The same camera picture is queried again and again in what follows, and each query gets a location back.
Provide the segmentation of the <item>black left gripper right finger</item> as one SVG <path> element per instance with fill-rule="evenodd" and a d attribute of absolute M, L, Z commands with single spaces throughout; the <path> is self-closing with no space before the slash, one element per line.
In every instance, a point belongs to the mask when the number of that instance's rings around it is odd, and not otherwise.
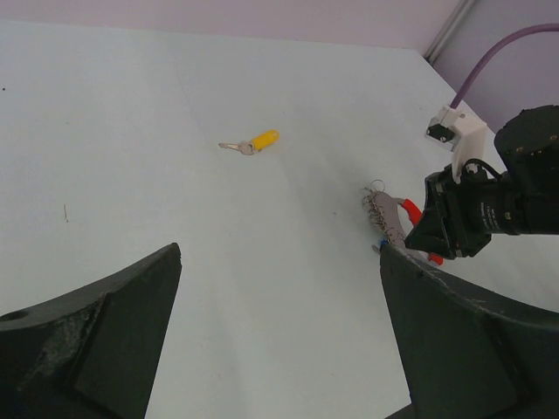
<path fill-rule="evenodd" d="M 386 244 L 380 276 L 410 403 L 395 418 L 556 418 L 558 315 Z"/>

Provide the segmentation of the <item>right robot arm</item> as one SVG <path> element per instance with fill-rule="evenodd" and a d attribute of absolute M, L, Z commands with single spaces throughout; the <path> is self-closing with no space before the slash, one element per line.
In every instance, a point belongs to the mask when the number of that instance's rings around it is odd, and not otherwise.
<path fill-rule="evenodd" d="M 425 179 L 423 215 L 405 239 L 409 249 L 447 259 L 473 257 L 494 234 L 558 232 L 558 107 L 521 111 L 495 135 L 507 170 L 480 158 Z"/>

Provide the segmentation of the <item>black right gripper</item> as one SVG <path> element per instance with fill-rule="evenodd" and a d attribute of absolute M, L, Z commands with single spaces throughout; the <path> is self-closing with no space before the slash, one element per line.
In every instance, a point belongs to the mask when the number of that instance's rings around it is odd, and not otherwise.
<path fill-rule="evenodd" d="M 423 214 L 405 238 L 406 247 L 442 258 L 472 258 L 494 234 L 519 236 L 520 194 L 509 178 L 490 178 L 492 173 L 475 165 L 460 184 L 451 167 L 426 177 Z"/>

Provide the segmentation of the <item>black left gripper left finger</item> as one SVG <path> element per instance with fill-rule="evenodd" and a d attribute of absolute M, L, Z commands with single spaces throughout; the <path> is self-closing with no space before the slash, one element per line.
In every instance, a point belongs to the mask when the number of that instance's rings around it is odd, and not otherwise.
<path fill-rule="evenodd" d="M 169 244 L 1 317 L 3 418 L 143 418 L 181 276 Z"/>

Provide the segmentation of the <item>yellow tagged key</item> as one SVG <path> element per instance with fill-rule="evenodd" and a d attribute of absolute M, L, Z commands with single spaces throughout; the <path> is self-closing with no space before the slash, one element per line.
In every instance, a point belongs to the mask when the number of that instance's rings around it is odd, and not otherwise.
<path fill-rule="evenodd" d="M 258 135 L 250 141 L 241 141 L 239 143 L 219 143 L 221 148 L 239 151 L 242 155 L 255 155 L 263 149 L 270 147 L 280 137 L 276 130 L 269 130 Z"/>

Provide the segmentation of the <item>red handled key organizer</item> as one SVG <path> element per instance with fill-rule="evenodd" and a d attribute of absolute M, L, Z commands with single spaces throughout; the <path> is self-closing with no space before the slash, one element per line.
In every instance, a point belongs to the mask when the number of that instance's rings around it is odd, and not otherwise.
<path fill-rule="evenodd" d="M 419 251 L 408 249 L 405 245 L 404 241 L 407 235 L 401 223 L 398 209 L 401 208 L 406 211 L 407 217 L 413 226 L 418 224 L 423 212 L 408 198 L 394 197 L 383 189 L 376 189 L 374 186 L 375 182 L 383 183 L 381 180 L 373 181 L 364 188 L 366 194 L 362 198 L 362 206 L 368 215 L 370 223 L 382 234 L 380 243 L 372 245 L 373 251 L 380 255 L 384 244 L 392 244 L 414 258 L 423 259 L 433 266 L 441 266 L 444 263 L 444 259 L 439 255 L 435 253 L 422 255 Z"/>

